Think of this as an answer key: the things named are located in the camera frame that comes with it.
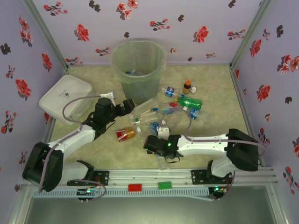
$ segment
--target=white plastic box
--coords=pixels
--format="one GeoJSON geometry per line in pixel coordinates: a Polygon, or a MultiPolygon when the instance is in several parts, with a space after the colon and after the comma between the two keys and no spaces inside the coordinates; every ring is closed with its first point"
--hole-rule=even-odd
{"type": "MultiPolygon", "coordinates": [[[[62,122],[72,125],[62,116],[64,106],[79,97],[93,96],[92,86],[71,75],[63,76],[39,101],[39,106],[43,108],[50,116],[61,120],[62,122]]],[[[77,120],[90,107],[94,98],[81,99],[68,105],[65,109],[67,118],[77,120]]]]}

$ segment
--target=white cable tray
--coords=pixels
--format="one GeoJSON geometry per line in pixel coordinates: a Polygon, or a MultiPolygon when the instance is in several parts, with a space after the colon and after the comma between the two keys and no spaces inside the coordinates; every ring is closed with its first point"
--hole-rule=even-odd
{"type": "MultiPolygon", "coordinates": [[[[38,193],[34,190],[34,198],[77,198],[77,197],[96,197],[99,193],[92,196],[77,195],[77,189],[55,189],[51,192],[38,193]]],[[[207,187],[196,187],[192,189],[174,188],[167,190],[159,190],[157,188],[143,188],[142,191],[129,192],[127,188],[107,188],[107,194],[104,197],[197,197],[208,196],[209,189],[207,187]]]]}

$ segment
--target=green block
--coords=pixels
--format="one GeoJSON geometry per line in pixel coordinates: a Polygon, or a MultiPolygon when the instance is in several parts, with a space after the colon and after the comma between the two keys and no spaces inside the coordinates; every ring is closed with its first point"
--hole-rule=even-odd
{"type": "Polygon", "coordinates": [[[158,188],[159,190],[172,189],[172,183],[171,181],[159,182],[158,188]]]}

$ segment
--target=red block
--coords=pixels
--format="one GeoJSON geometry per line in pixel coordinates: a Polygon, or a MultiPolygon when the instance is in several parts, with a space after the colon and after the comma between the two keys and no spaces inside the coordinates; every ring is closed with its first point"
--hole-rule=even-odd
{"type": "Polygon", "coordinates": [[[142,184],[140,184],[140,183],[129,184],[128,185],[128,191],[129,192],[142,191],[142,184]]]}

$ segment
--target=gray floor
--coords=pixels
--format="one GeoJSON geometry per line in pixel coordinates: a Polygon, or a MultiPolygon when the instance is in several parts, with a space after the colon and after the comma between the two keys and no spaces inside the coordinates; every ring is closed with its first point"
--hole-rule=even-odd
{"type": "Polygon", "coordinates": [[[220,202],[185,197],[32,200],[26,224],[274,224],[265,188],[233,187],[220,202]]]}

